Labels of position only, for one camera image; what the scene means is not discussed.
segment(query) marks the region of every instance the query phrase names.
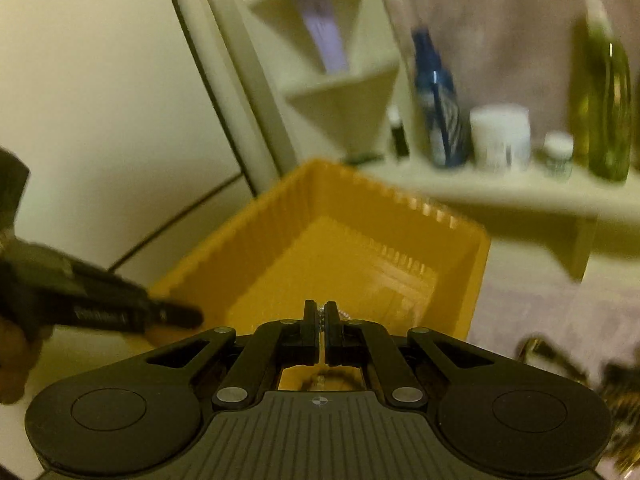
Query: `white wall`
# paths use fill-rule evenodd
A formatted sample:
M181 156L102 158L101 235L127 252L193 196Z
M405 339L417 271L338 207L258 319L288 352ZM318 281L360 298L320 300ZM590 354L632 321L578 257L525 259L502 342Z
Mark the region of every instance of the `white wall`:
M0 0L18 235L108 266L239 171L170 0Z

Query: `orange tray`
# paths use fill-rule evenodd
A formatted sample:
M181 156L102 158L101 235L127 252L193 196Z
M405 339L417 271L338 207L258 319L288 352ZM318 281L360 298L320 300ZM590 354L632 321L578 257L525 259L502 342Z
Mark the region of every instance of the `orange tray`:
M485 230L350 168L313 160L180 261L151 293L196 304L204 330L252 333L333 300L394 335L427 326L464 339L489 250ZM155 344L184 333L148 335Z

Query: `white jar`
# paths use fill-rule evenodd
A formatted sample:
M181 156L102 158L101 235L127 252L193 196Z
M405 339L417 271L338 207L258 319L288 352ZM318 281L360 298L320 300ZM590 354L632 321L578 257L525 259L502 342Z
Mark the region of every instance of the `white jar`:
M495 173L527 169L531 158L527 108L514 104L477 107L469 120L478 169Z
M547 174L558 180L568 179L573 167L574 138L566 132L549 132L543 150Z

